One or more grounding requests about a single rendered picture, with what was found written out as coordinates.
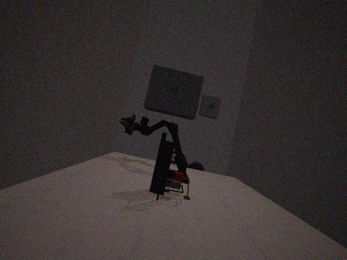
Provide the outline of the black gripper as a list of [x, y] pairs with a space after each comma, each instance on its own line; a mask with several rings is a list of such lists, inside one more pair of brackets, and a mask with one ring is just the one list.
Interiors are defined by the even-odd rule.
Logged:
[[134, 125], [136, 127], [136, 129], [134, 130], [137, 130], [138, 127], [139, 127], [139, 124], [138, 122], [135, 123], [134, 120], [135, 120], [136, 116], [134, 114], [132, 114], [132, 118], [121, 118], [122, 120], [124, 120], [125, 122], [123, 121], [119, 121], [123, 126], [125, 126], [125, 133], [128, 133], [128, 129], [131, 127], [131, 124]]

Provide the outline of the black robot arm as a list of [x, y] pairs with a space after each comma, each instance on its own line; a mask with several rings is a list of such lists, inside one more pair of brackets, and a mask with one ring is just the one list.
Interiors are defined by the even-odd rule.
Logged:
[[[167, 127], [169, 132], [172, 135], [173, 142], [175, 142], [175, 151], [178, 152], [178, 154], [176, 154], [176, 156], [174, 157], [175, 162], [177, 164], [178, 173], [183, 173], [185, 177], [185, 172], [186, 172], [186, 169], [189, 167], [189, 165], [187, 163], [187, 160], [184, 154], [182, 153], [181, 145], [178, 138], [178, 125], [172, 122], [167, 122], [165, 120], [162, 120], [159, 123], [149, 127], [147, 126], [148, 122], [149, 122], [149, 119], [143, 116], [140, 121], [141, 125], [139, 124], [137, 131], [140, 131], [142, 135], [150, 135], [152, 134], [153, 131], [163, 126]], [[136, 129], [136, 127], [131, 124], [131, 127], [127, 131], [128, 134], [131, 135], [132, 131], [135, 131], [134, 129]]]

